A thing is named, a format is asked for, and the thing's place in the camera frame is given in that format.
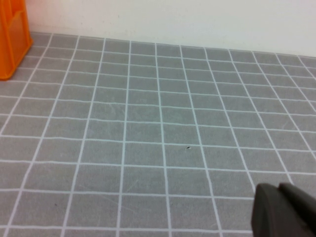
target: gray surface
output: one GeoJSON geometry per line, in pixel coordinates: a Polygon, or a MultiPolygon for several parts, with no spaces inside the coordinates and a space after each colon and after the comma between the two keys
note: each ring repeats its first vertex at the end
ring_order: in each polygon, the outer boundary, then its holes
{"type": "Polygon", "coordinates": [[[251,236],[256,184],[316,197],[316,59],[32,36],[0,85],[0,236],[251,236]]]}

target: gray grid mat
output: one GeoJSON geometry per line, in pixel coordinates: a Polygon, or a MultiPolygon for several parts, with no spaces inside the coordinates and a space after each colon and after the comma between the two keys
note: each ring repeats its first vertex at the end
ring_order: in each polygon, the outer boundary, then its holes
{"type": "Polygon", "coordinates": [[[32,36],[0,83],[0,236],[249,237],[259,182],[316,197],[315,58],[32,36]]]}

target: orange plastic container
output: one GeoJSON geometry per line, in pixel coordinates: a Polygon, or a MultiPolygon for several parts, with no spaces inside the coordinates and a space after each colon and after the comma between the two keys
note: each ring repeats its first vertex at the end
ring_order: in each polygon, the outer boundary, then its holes
{"type": "Polygon", "coordinates": [[[25,0],[0,0],[0,80],[8,80],[31,47],[25,0]]]}

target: white wall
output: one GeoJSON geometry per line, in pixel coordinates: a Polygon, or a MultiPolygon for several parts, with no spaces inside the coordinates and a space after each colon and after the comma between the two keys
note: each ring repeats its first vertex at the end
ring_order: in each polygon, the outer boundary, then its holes
{"type": "Polygon", "coordinates": [[[315,0],[26,0],[31,31],[316,56],[315,0]]]}

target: black object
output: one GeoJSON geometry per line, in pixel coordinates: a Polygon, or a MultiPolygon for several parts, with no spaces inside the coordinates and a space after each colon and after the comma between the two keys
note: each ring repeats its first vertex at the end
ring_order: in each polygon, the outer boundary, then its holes
{"type": "Polygon", "coordinates": [[[254,237],[316,237],[316,200],[291,184],[259,184],[251,226],[254,237]]]}

